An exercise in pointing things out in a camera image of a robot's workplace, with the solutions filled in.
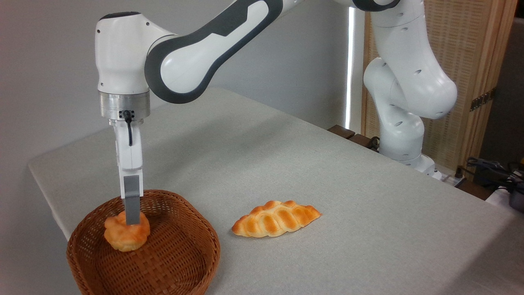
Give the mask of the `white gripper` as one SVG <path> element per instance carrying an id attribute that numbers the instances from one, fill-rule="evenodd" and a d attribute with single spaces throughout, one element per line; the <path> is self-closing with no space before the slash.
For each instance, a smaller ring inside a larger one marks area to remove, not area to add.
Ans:
<path id="1" fill-rule="evenodd" d="M 125 209 L 126 225 L 140 223 L 140 198 L 143 196 L 142 120 L 110 119 L 116 136 L 117 164 L 120 170 L 120 198 Z"/>

